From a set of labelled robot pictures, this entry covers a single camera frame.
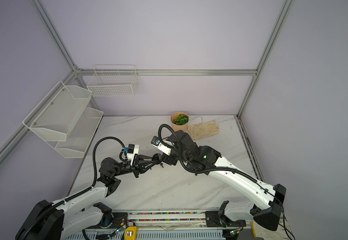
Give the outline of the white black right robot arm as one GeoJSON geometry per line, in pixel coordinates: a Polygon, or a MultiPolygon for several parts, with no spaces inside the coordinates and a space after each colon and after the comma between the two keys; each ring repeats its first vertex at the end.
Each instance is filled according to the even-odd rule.
{"type": "Polygon", "coordinates": [[[221,180],[249,199],[246,204],[224,201],[217,212],[218,225],[229,227],[239,221],[252,219],[267,230],[278,229],[286,194],[283,185],[273,186],[256,179],[212,147],[198,146],[183,131],[177,131],[165,140],[153,137],[151,144],[163,152],[163,162],[169,165],[180,163],[192,174],[205,174],[221,180]]]}

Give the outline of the black round charging case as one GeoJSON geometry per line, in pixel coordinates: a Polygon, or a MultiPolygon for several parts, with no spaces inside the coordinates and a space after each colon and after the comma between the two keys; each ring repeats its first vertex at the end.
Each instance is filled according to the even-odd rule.
{"type": "Polygon", "coordinates": [[[152,160],[154,160],[154,162],[156,164],[160,164],[162,162],[162,155],[161,154],[154,154],[152,157],[152,160]]]}

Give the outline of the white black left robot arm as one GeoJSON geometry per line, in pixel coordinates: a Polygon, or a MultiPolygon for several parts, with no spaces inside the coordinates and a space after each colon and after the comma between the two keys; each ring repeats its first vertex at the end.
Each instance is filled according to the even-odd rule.
{"type": "Polygon", "coordinates": [[[117,218],[113,210],[101,201],[113,194],[121,180],[118,176],[134,174],[139,177],[155,165],[160,165],[164,156],[171,153],[171,145],[154,137],[152,145],[162,154],[152,157],[139,154],[137,145],[121,144],[120,160],[105,158],[99,168],[94,168],[93,183],[71,196],[48,202],[38,202],[16,235],[17,240],[63,240],[92,226],[108,228],[125,226],[126,219],[117,218]]]}

